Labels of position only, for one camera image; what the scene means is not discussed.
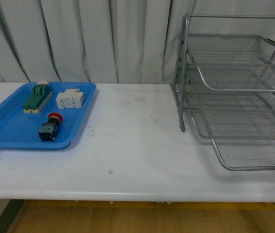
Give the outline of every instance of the white terminal block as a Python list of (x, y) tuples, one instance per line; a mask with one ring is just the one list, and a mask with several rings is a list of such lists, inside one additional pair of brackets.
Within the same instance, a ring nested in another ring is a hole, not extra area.
[(58, 108), (82, 108), (84, 103), (83, 92), (79, 89), (66, 89), (65, 92), (60, 92), (56, 97)]

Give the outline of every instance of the plastic tray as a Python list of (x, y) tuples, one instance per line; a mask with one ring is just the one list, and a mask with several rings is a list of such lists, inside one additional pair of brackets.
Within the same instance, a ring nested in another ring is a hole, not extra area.
[[(53, 95), (38, 114), (23, 112), (22, 104), (30, 96), (36, 83), (21, 86), (0, 104), (0, 148), (60, 150), (69, 146), (74, 139), (96, 85), (93, 83), (49, 83)], [(85, 97), (82, 108), (59, 109), (56, 97), (66, 89), (80, 89)], [(53, 142), (42, 142), (38, 136), (39, 127), (47, 122), (48, 114), (60, 113), (63, 122)]]

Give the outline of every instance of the white table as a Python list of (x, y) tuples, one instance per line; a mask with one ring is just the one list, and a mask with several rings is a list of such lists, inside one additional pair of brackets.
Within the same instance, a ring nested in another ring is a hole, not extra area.
[(0, 150), (0, 199), (275, 202), (275, 171), (224, 169), (185, 123), (169, 85), (98, 84), (67, 149)]

